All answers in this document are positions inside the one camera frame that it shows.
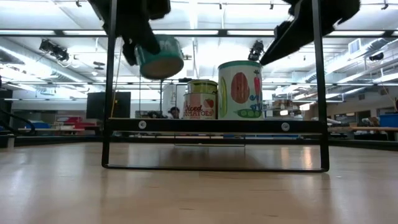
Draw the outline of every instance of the fluorescent light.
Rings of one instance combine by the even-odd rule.
[[[315,96],[315,95],[316,95],[316,93],[311,93],[311,94],[305,94],[304,93],[304,94],[295,96],[294,99],[295,100],[299,100],[299,99],[302,99],[302,98],[307,98],[307,97]]]
[[[228,35],[255,35],[255,36],[274,36],[273,30],[230,30]]]
[[[166,35],[217,35],[218,30],[154,30],[154,34]]]
[[[328,36],[359,36],[359,35],[368,35],[368,36],[378,36],[383,35],[384,31],[334,31],[330,33]]]
[[[316,103],[317,100],[293,100],[296,103]],[[342,100],[326,100],[327,103],[343,103]]]
[[[326,94],[326,99],[333,98],[333,97],[336,97],[336,96],[338,96],[338,95],[340,95],[340,93],[330,93],[330,94]]]
[[[262,85],[264,85],[264,86],[274,86],[274,85],[286,86],[286,85],[291,85],[291,83],[262,83]]]
[[[0,30],[0,35],[55,35],[54,30]]]
[[[374,83],[387,82],[387,81],[394,80],[394,79],[397,79],[397,78],[398,78],[398,73],[394,73],[394,74],[391,74],[391,75],[384,75],[384,76],[382,76],[380,78],[377,78],[377,79],[373,80],[373,82]]]
[[[55,82],[54,85],[87,85],[86,82]]]
[[[46,99],[35,99],[35,98],[31,98],[31,99],[19,99],[19,100],[24,100],[24,101],[45,101]]]
[[[65,35],[103,35],[103,36],[106,36],[106,32],[103,30],[64,30],[62,32]]]
[[[338,86],[373,86],[372,83],[338,83]]]
[[[398,83],[383,83],[383,84],[378,84],[378,85],[383,85],[383,86],[398,86]]]
[[[364,87],[362,87],[362,88],[356,88],[356,89],[354,89],[354,90],[347,91],[347,92],[345,92],[344,94],[352,94],[352,93],[356,93],[357,91],[359,91],[359,90],[363,90],[363,89],[364,89]]]
[[[12,87],[16,87],[16,88],[20,88],[20,89],[23,89],[23,90],[36,91],[35,88],[33,88],[33,87],[29,86],[29,85],[24,85],[24,84],[19,84],[19,85],[7,84],[7,85],[12,86]]]
[[[359,78],[361,76],[362,76],[361,74],[351,75],[349,77],[346,77],[346,78],[338,81],[337,83],[346,83],[346,82],[349,82],[349,81],[353,81],[354,79]]]
[[[287,110],[280,111],[280,115],[281,116],[285,116],[285,115],[288,115],[288,114],[289,114],[289,112]]]
[[[47,82],[10,82],[11,84],[26,84],[26,85],[46,85]]]

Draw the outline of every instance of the ceiling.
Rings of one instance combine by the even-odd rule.
[[[227,1],[227,0],[192,0],[173,1],[172,12],[162,20],[152,21],[153,29],[273,29],[282,21],[289,19],[289,8],[281,0],[274,0],[274,8],[270,10],[270,1]],[[394,10],[396,1],[388,1],[390,9],[381,10],[383,0],[362,0],[361,11],[351,20],[337,27],[340,30],[395,30],[398,28],[398,10]],[[74,0],[0,0],[0,29],[82,29],[99,30],[101,21],[97,18],[90,4],[80,0],[81,7],[77,7]],[[107,38],[77,38],[51,37],[53,43],[68,49],[73,60],[57,64],[53,57],[42,55],[39,50],[43,38],[40,37],[0,37],[0,47],[8,48],[19,55],[31,58],[36,63],[46,65],[51,69],[60,69],[57,82],[103,82],[105,70],[95,70],[93,62],[106,63]],[[198,78],[207,78],[217,81],[217,67],[223,62],[231,60],[246,60],[249,49],[255,40],[262,40],[268,46],[273,38],[247,37],[177,37],[185,55],[194,54],[197,65]],[[352,38],[325,38],[323,40],[325,66],[336,58],[344,55]],[[116,44],[115,71],[119,62],[120,40]],[[394,59],[395,44],[388,49],[389,59]],[[315,68],[315,53],[313,44],[302,47],[298,52],[263,67],[263,82],[299,82]],[[362,72],[377,62],[364,65],[364,60],[357,58],[343,67],[335,69],[335,73],[344,73],[345,77]],[[185,67],[174,78],[186,77],[193,70],[193,61],[185,61]],[[39,76],[32,77],[31,81],[40,81]],[[139,67],[131,67],[124,57],[121,57],[119,68],[119,82],[139,82]],[[12,78],[12,81],[27,81],[21,77]],[[265,86],[264,89],[275,90],[277,86]],[[101,91],[103,86],[97,86],[90,91]]]

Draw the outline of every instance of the can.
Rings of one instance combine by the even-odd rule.
[[[192,80],[187,83],[188,93],[217,94],[217,82],[211,80]]]
[[[218,67],[218,78],[218,119],[264,119],[260,63],[226,62]]]
[[[184,98],[184,119],[216,119],[216,94],[187,93]]]
[[[153,55],[141,46],[135,48],[137,64],[143,77],[161,80],[176,75],[184,67],[180,43],[169,35],[155,35],[160,45],[160,53]]]

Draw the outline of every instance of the black metal frame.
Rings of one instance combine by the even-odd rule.
[[[103,31],[103,30],[81,30],[81,29],[0,29],[0,30],[6,30],[6,31],[15,31],[15,34],[2,34],[0,32],[0,37],[40,37],[40,38],[44,38],[44,37],[71,37],[71,38],[97,38],[97,37],[102,37],[102,38],[106,38],[108,37],[105,33],[104,34],[65,34],[65,32],[79,32],[79,31]],[[53,32],[53,34],[18,34],[17,32],[20,30],[24,30],[24,31],[50,31]],[[175,32],[178,31],[187,31],[190,29],[172,29]],[[266,31],[269,32],[269,34],[229,34],[229,31],[245,31],[247,29],[198,29],[200,31],[214,31],[215,34],[175,34],[173,36],[175,37],[261,37],[261,38],[274,38],[275,35],[272,34],[274,32],[273,29],[250,29],[251,31]],[[157,32],[167,32],[170,31],[170,29],[156,29]],[[353,34],[353,35],[326,35],[324,36],[324,38],[327,39],[333,39],[333,38],[395,38],[397,37],[394,33],[396,32],[396,30],[338,30],[338,32],[367,32],[367,31],[379,31],[382,32],[381,34],[378,35],[372,35],[372,34]]]
[[[328,131],[326,124],[326,93],[323,64],[323,46],[320,15],[320,0],[312,0],[313,28],[317,61],[319,121],[223,121],[223,120],[177,120],[177,119],[117,119],[111,114],[114,70],[114,45],[116,42],[116,11],[118,0],[111,0],[111,17],[108,37],[108,63],[106,72],[106,103],[104,116],[104,138],[102,166],[109,169],[135,170],[205,170],[246,172],[326,172],[329,170]],[[210,167],[144,167],[109,164],[111,133],[113,131],[169,132],[169,133],[284,133],[319,134],[321,167],[319,169],[243,169]]]

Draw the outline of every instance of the person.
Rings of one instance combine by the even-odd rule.
[[[176,106],[173,106],[169,113],[172,115],[171,119],[180,119],[180,109]]]

